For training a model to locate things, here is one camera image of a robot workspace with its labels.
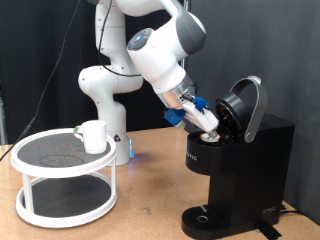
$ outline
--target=coffee machine handle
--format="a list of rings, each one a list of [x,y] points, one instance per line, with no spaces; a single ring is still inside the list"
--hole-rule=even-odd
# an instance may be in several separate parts
[[[251,143],[256,137],[261,120],[268,104],[268,92],[264,85],[262,85],[261,79],[256,76],[249,76],[247,78],[239,80],[235,85],[233,85],[230,92],[234,93],[235,95],[239,95],[239,93],[249,84],[255,85],[255,88],[257,90],[257,101],[248,127],[244,134],[244,141],[246,143]]]

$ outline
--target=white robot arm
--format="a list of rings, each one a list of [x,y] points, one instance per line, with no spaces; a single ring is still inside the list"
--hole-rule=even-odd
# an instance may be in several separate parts
[[[186,118],[208,133],[208,138],[217,137],[218,121],[210,106],[196,97],[196,87],[187,76],[179,61],[199,51],[205,41],[205,29],[201,22],[187,12],[177,0],[88,0],[96,7],[96,45],[99,48],[103,20],[109,16],[101,41],[101,53],[108,56],[110,70],[122,75],[141,75],[152,85],[155,93],[169,109],[165,118],[178,125]],[[154,31],[145,29],[137,33],[126,46],[124,13],[143,16],[165,9],[171,20]],[[117,165],[130,158],[129,138],[126,136],[125,108],[113,100],[114,93],[137,90],[142,77],[125,77],[111,73],[103,66],[82,70],[79,85],[95,103],[98,118],[107,122],[111,137],[119,136],[117,142]]]
[[[96,5],[96,46],[99,48],[103,20],[109,10],[108,0],[88,0]],[[110,70],[122,75],[138,75],[139,71],[126,50],[125,18],[115,1],[109,12],[101,41],[101,53],[110,58]],[[125,77],[106,70],[103,66],[83,69],[79,75],[79,86],[95,103],[99,120],[107,123],[107,133],[117,145],[117,165],[130,160],[130,141],[126,135],[126,110],[113,100],[115,93],[127,93],[141,88],[141,76]]]
[[[171,20],[158,30],[144,29],[128,43],[129,55],[142,76],[170,110],[165,118],[176,125],[185,117],[216,138],[218,120],[210,106],[196,97],[195,85],[178,64],[199,51],[206,32],[202,23],[186,11],[177,0],[116,0],[119,8],[131,16],[165,9]]]

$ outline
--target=mug handle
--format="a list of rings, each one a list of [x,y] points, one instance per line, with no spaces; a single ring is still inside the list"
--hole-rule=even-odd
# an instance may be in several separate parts
[[[81,142],[83,142],[83,137],[81,135],[79,135],[78,133],[83,133],[82,132],[82,127],[81,126],[76,126],[73,129],[73,134],[76,138],[79,138],[81,140]]]

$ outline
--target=white mug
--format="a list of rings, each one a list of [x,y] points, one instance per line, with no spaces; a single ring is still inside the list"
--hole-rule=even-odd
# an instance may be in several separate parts
[[[107,128],[106,122],[91,120],[77,126],[73,130],[74,136],[84,142],[86,153],[98,154],[107,149]]]

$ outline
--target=blue light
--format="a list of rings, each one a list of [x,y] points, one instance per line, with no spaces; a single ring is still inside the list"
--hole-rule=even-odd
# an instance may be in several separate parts
[[[129,138],[130,142],[130,159],[134,157],[134,152],[132,151],[132,138]]]

